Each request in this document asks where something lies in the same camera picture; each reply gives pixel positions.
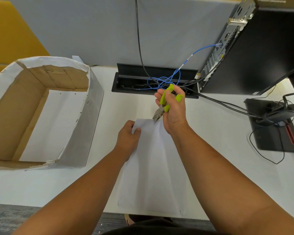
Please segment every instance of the white paper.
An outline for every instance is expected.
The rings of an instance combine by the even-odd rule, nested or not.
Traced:
[[[80,118],[86,96],[87,92],[49,90],[47,101],[20,161],[56,160]]]
[[[142,133],[137,150],[123,170],[120,207],[186,213],[186,171],[163,121],[137,119]]]

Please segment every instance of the left hand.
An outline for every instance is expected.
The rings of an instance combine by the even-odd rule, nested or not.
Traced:
[[[114,149],[119,153],[124,154],[126,160],[129,159],[131,154],[137,148],[138,140],[141,134],[141,128],[137,128],[132,134],[132,128],[135,121],[128,120],[118,134],[117,144]]]

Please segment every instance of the white desk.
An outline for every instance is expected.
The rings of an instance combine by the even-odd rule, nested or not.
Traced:
[[[127,120],[152,118],[157,109],[154,96],[111,92],[117,68],[93,67],[92,69],[105,93],[87,166],[82,169],[0,171],[0,204],[44,206],[113,149],[118,131]],[[288,80],[285,80],[276,87],[268,99],[280,100],[282,94],[292,91]],[[211,94],[209,96],[243,107],[245,98],[251,98],[242,95]],[[189,125],[195,132],[294,216],[294,154],[286,153],[284,161],[274,165],[261,158],[247,141],[251,133],[247,116],[201,98],[186,99],[186,108]],[[262,151],[262,153],[277,160],[282,157],[282,152]],[[118,207],[119,189],[120,176],[105,212],[178,217],[175,214],[120,208]],[[187,199],[188,211],[185,218],[208,219],[189,181],[187,181]]]

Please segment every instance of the cardboard box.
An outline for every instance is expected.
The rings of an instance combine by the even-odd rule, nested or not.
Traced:
[[[0,72],[0,169],[86,165],[103,88],[89,66],[19,59]]]

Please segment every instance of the computer tower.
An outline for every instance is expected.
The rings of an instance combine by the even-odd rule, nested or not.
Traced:
[[[242,0],[227,24],[201,92],[261,95],[294,73],[294,0]]]

